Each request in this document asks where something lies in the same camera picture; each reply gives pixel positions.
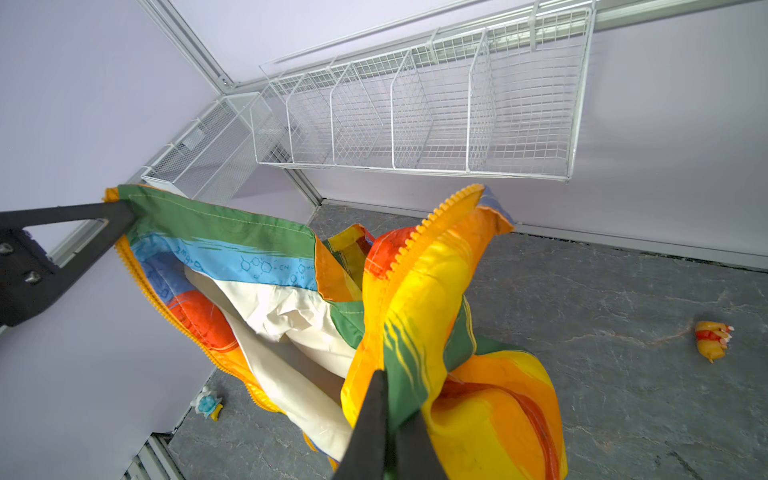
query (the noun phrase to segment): metal grille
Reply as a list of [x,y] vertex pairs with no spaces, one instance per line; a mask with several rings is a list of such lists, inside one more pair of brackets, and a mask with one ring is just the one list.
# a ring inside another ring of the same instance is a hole
[[567,180],[594,4],[536,10],[271,82],[259,162]]
[[258,163],[253,103],[259,94],[225,97],[195,120],[142,176],[155,187],[226,205]]

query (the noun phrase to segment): stitching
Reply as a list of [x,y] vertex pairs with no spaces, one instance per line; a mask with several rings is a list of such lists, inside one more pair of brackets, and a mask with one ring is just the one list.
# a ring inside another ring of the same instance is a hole
[[177,206],[179,206],[181,208],[184,208],[186,210],[192,210],[196,214],[208,215],[210,217],[217,217],[217,218],[221,218],[221,219],[224,219],[224,220],[231,220],[233,222],[248,223],[248,224],[251,224],[251,225],[263,225],[265,227],[282,228],[284,230],[288,230],[288,231],[291,231],[291,232],[301,233],[302,235],[306,235],[306,236],[308,236],[309,238],[311,238],[313,240],[315,239],[315,234],[314,233],[310,234],[310,233],[307,233],[307,232],[304,232],[304,231],[301,231],[301,230],[296,230],[296,229],[289,228],[289,227],[281,227],[280,225],[270,225],[269,223],[249,222],[248,220],[238,220],[237,218],[222,217],[221,215],[209,214],[208,212],[202,212],[200,210],[195,210],[194,208],[187,207],[186,205],[182,205],[182,204],[180,204],[178,202],[174,202],[173,200],[170,200],[170,199],[167,199],[167,198],[163,198],[163,197],[157,197],[157,196],[151,195],[151,194],[150,195],[139,195],[139,194],[128,195],[128,198],[132,198],[132,197],[139,197],[139,198],[149,197],[149,198],[154,198],[155,200],[162,200],[164,202],[172,203],[172,204],[177,205]]

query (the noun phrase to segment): marble floor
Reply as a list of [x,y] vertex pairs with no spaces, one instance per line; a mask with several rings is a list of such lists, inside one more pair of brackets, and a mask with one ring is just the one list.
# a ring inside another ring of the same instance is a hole
[[[414,218],[321,207],[327,238]],[[768,478],[768,273],[510,234],[493,240],[467,297],[475,331],[535,353],[558,393],[569,480]],[[724,359],[696,350],[693,324],[736,327]],[[330,478],[285,416],[233,377],[209,385],[218,423],[190,414],[170,450],[187,480]]]

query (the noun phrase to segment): metal bolt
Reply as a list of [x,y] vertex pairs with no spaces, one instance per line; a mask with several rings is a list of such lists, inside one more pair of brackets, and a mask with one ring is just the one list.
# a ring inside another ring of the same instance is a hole
[[37,273],[34,270],[27,272],[27,274],[24,276],[24,281],[26,283],[30,283],[31,285],[40,283],[40,280],[43,280],[43,277],[40,276],[40,273]]

